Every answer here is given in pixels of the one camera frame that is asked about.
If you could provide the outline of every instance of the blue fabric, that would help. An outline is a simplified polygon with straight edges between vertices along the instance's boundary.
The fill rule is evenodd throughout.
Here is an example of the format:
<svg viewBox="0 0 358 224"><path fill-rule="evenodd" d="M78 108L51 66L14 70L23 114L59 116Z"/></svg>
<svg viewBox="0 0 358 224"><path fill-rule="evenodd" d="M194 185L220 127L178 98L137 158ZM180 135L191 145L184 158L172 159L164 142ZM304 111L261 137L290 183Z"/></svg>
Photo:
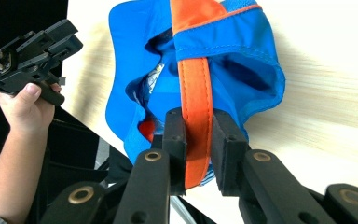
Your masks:
<svg viewBox="0 0 358 224"><path fill-rule="evenodd" d="M254 4L225 1L227 11ZM146 117L162 125L168 110L181 106L177 61L208 57L213 107L227 111L241 127L254 113L276 106L283 97L284 75L278 63L269 22L259 8L182 31L172 38L168 0L120 4L109 15L116 74L106 107L106 121L124 141L132 162L150 148L138 131ZM147 102L138 100L145 77L163 69Z"/></svg>

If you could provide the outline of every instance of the forearm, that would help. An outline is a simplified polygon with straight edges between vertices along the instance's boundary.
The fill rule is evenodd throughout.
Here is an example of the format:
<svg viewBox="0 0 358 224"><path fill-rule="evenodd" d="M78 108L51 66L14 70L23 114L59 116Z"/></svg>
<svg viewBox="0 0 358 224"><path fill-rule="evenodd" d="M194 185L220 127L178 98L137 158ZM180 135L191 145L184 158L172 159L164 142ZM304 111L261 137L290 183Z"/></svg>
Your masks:
<svg viewBox="0 0 358 224"><path fill-rule="evenodd" d="M0 155L0 217L23 223L32 204L47 144L48 131L11 130Z"/></svg>

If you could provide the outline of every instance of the human hand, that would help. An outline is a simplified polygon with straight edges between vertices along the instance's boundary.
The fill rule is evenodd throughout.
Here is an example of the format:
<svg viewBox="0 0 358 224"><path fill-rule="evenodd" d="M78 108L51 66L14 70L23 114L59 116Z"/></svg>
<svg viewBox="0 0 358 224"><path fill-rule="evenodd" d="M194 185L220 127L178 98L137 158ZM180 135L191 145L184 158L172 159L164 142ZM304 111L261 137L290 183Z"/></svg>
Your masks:
<svg viewBox="0 0 358 224"><path fill-rule="evenodd" d="M59 92L58 84L51 88ZM22 133L41 133L48 130L53 120L55 106L39 98L42 90L34 83L28 83L17 95L0 92L0 106L10 129Z"/></svg>

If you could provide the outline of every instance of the orange strap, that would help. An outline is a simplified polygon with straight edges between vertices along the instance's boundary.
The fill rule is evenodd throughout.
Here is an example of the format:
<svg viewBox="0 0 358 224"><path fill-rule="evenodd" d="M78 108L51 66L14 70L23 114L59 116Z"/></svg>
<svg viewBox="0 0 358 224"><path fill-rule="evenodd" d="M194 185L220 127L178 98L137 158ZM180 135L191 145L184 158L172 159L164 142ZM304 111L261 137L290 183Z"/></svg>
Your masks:
<svg viewBox="0 0 358 224"><path fill-rule="evenodd" d="M214 0L171 0L172 29L178 31L226 13ZM212 143L212 87L206 58L178 63L182 116L186 125L185 188L200 184L208 169Z"/></svg>

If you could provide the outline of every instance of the wooden table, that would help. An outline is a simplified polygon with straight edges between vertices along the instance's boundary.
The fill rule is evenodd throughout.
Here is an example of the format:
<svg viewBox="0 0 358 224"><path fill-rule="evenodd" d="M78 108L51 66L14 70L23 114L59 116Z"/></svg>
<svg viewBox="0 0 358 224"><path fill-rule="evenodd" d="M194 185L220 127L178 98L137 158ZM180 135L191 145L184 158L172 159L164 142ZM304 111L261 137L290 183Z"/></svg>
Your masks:
<svg viewBox="0 0 358 224"><path fill-rule="evenodd" d="M63 64L62 107L122 150L104 113L115 75L108 13L121 1L69 1L68 19L84 48ZM358 1L258 3L287 81L282 103L245 124L251 147L275 153L320 193L334 183L358 187ZM217 223L241 223L238 199L219 196L214 182L188 190L186 199Z"/></svg>

